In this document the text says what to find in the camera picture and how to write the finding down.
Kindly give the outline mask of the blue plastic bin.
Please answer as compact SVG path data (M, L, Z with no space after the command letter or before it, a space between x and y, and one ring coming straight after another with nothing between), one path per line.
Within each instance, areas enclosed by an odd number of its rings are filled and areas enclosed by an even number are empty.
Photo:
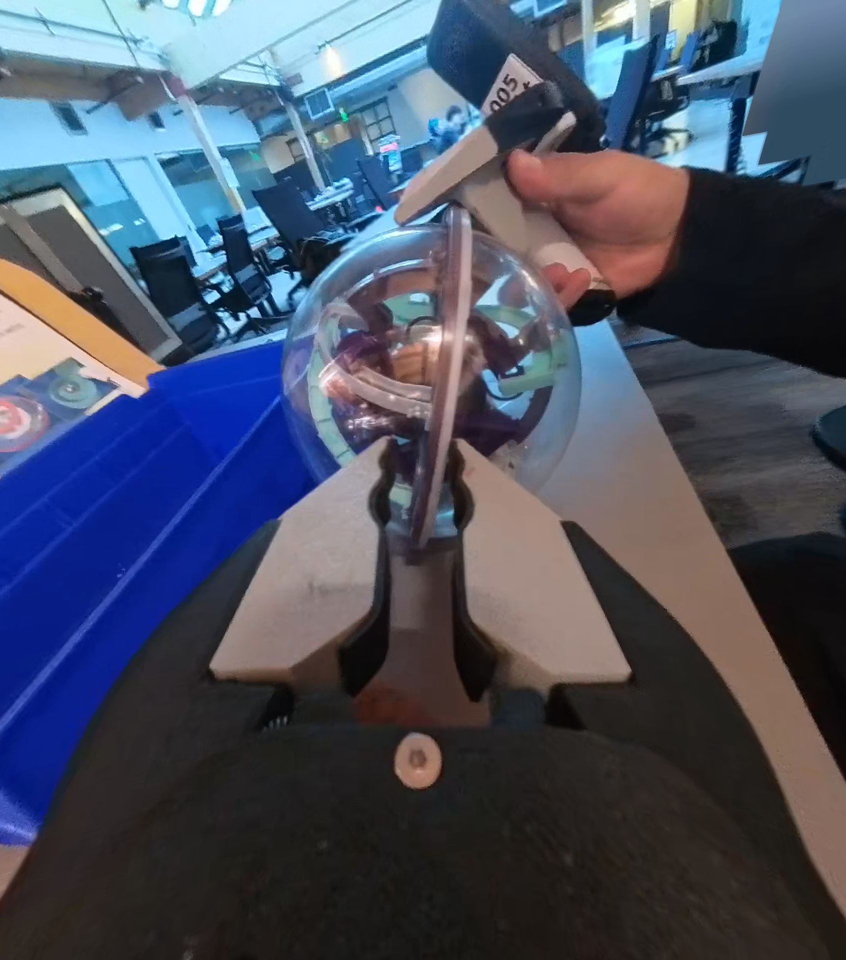
M166 616L312 489L281 342L156 374L0 480L0 845L31 844Z

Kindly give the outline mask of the person's dark trouser leg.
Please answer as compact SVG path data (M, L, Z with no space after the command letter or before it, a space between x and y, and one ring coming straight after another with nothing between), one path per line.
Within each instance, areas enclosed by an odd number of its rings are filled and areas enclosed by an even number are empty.
M729 558L783 664L746 710L807 861L806 910L824 953L846 958L846 538L768 539ZM783 668L795 693L782 692Z

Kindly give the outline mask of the person's right forearm black sleeve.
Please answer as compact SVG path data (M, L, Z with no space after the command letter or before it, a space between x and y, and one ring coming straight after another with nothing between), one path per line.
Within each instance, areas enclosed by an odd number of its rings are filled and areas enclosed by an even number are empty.
M691 169L667 267L618 314L846 379L846 189Z

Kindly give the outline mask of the person's right hand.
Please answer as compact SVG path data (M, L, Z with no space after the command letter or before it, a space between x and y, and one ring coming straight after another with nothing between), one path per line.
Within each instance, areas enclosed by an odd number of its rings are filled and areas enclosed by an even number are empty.
M549 210L618 298L644 292L669 269L690 193L688 169L618 150L514 150L506 165L518 196Z

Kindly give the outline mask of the black office chair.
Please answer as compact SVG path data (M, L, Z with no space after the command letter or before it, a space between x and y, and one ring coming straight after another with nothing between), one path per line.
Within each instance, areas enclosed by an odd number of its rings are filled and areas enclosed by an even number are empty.
M355 234L344 229L325 227L317 213L309 208L299 189L276 183L256 189L253 195L265 217L289 251L299 281L291 288L289 299L309 288L336 259Z
M129 250L152 304L180 338L183 349L199 355L216 346L222 320L193 275L188 243L177 237Z
M687 133L666 125L688 107L690 98L677 85L679 67L675 73L666 68L663 77L657 77L660 40L655 34L624 53L620 78L604 115L602 147L656 157L666 138Z
M232 288L225 295L226 306L236 314L257 309L265 320L282 316L273 297L271 283L261 268L249 242L245 222L240 214L217 220L226 259L226 271Z

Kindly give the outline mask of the clear plastic maze ball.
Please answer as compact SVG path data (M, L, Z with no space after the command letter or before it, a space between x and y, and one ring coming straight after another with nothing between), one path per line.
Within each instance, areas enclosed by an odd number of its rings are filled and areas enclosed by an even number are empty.
M282 382L314 482L387 442L393 520L422 545L453 530L462 444L531 494L545 486L573 436L581 363L544 275L451 207L321 272L290 321Z

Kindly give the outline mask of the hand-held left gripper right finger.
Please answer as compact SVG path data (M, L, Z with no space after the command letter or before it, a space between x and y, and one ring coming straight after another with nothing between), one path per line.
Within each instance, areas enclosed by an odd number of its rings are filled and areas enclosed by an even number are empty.
M451 466L453 656L468 698L627 683L630 664L557 513L464 440Z

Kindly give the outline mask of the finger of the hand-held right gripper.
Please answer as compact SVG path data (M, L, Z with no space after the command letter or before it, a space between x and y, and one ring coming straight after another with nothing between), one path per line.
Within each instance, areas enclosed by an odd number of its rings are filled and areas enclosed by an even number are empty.
M575 125L571 111L492 114L416 174L396 207L396 224L404 227L441 206L456 204L484 227L525 227L523 204L504 171L506 159L516 149L553 148Z

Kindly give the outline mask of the grey partition panel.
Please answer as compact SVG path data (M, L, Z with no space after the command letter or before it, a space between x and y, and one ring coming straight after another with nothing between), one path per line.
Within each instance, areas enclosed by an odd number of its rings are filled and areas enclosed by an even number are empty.
M0 259L52 283L157 363L187 358L180 335L64 187L0 200Z

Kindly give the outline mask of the tan cardboard board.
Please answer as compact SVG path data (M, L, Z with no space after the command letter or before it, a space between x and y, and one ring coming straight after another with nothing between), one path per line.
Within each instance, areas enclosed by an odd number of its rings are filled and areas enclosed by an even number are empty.
M31 270L0 258L0 292L111 371L143 388L165 369Z

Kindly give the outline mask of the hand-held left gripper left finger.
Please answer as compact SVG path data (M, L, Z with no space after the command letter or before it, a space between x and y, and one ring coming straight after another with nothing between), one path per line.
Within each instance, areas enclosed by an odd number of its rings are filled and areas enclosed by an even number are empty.
M222 681L357 695L389 647L383 438L288 509L213 654Z

